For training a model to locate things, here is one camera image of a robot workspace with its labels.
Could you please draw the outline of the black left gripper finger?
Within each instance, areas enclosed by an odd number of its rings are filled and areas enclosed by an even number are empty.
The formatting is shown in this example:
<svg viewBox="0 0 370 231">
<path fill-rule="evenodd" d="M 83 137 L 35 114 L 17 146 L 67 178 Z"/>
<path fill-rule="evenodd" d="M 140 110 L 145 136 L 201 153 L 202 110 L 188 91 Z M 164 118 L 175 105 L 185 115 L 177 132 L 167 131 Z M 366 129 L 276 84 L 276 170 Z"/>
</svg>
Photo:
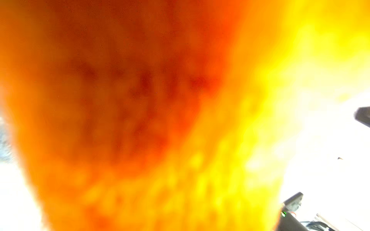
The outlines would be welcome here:
<svg viewBox="0 0 370 231">
<path fill-rule="evenodd" d="M 308 231 L 308 229 L 290 213 L 282 211 L 276 231 Z"/>
</svg>

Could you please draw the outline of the orange patterned pillowcase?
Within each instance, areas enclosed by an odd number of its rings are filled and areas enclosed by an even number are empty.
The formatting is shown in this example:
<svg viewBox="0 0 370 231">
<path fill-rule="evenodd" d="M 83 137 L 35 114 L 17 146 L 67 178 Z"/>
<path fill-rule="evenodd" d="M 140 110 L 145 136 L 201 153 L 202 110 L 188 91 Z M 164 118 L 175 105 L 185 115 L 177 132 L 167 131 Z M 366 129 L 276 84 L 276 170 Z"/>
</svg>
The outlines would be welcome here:
<svg viewBox="0 0 370 231">
<path fill-rule="evenodd" d="M 369 1 L 1 1 L 52 231 L 272 230 L 304 118 L 369 85 Z"/>
</svg>

